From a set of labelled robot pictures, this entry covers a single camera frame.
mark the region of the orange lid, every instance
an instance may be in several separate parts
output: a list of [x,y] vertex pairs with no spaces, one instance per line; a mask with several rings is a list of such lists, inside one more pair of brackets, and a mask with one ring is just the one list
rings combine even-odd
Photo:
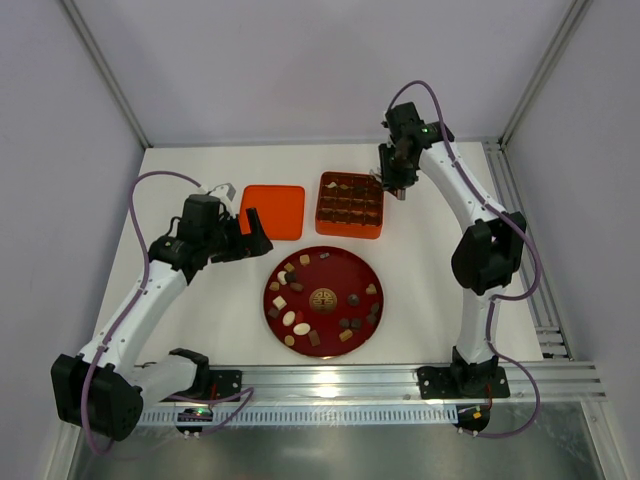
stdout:
[[249,233],[246,209],[258,210],[269,240],[298,240],[304,220],[304,188],[295,185],[249,185],[242,194],[240,229]]

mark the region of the robotic arm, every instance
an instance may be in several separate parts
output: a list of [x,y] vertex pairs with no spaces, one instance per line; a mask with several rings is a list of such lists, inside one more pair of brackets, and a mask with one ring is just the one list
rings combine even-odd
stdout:
[[[505,210],[464,164],[448,128],[443,132],[438,122],[425,124],[413,103],[387,111],[383,126],[390,131],[389,142],[378,149],[383,189],[404,200],[406,189],[418,181],[417,172],[421,170],[442,192],[464,232],[451,260],[453,274],[464,293],[462,326],[448,374],[457,390],[454,397],[481,398],[485,386],[497,377],[499,368],[485,332],[489,305],[492,301],[495,303],[491,326],[491,338],[495,338],[499,302],[493,298],[504,293],[513,273],[520,267],[523,241],[485,208],[488,204],[499,212]],[[457,165],[445,148],[444,135]],[[466,173],[486,204],[472,193],[458,169]],[[526,221],[520,212],[506,215],[525,230]]]
[[[134,368],[140,350],[171,303],[209,262],[230,262],[264,255],[273,246],[255,209],[247,210],[251,233],[242,234],[232,215],[232,185],[206,195],[190,195],[177,233],[161,236],[149,248],[149,278],[142,295],[113,334],[100,357],[89,390],[91,430],[113,440],[125,439],[145,406],[173,394],[198,398],[209,387],[209,359],[175,349],[157,364]],[[51,377],[61,420],[81,425],[81,390],[89,365],[104,336],[141,288],[142,275],[122,305],[76,357],[60,355]]]

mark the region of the gray floor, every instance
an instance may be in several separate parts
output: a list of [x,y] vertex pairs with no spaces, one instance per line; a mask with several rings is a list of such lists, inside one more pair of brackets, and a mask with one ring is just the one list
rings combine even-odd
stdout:
[[[494,406],[490,430],[522,424],[531,405]],[[472,439],[448,425],[230,429],[198,441],[141,431],[114,455],[82,442],[73,479],[603,479],[579,404],[547,404],[536,424],[506,440]]]

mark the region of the red round tray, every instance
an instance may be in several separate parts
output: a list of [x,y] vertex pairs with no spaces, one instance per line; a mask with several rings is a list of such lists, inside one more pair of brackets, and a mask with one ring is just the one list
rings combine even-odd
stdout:
[[[300,263],[302,255],[309,256],[309,265]],[[296,283],[304,286],[302,292],[292,290],[290,284],[280,284],[278,291],[269,289],[272,282],[278,282],[278,272],[286,271],[286,264],[295,268]],[[367,293],[368,287],[372,291],[370,285],[375,286],[376,293]],[[358,306],[351,306],[347,302],[352,294],[358,296]],[[273,318],[269,311],[277,310],[273,300],[279,296],[287,305],[278,312],[277,318]],[[378,311],[372,314],[372,306],[376,303]],[[264,313],[271,331],[283,344],[286,336],[292,336],[295,343],[287,348],[311,357],[335,357],[358,348],[371,338],[378,327],[383,306],[382,286],[375,272],[361,258],[336,247],[311,247],[289,255],[271,273],[264,290]],[[296,314],[301,312],[303,319],[299,321],[297,315],[292,325],[285,326],[282,320],[289,311]],[[356,329],[350,325],[352,335],[342,341],[340,334],[345,328],[340,326],[340,320],[344,318],[350,324],[353,319],[359,318],[361,326]],[[311,331],[317,332],[320,343],[313,346],[309,334],[294,334],[293,328],[298,323],[308,323]]]

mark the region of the gold emblem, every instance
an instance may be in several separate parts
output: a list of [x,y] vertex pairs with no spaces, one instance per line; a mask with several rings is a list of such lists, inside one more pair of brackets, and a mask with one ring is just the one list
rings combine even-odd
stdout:
[[314,312],[328,314],[338,306],[338,297],[328,288],[319,288],[309,297],[309,306]]

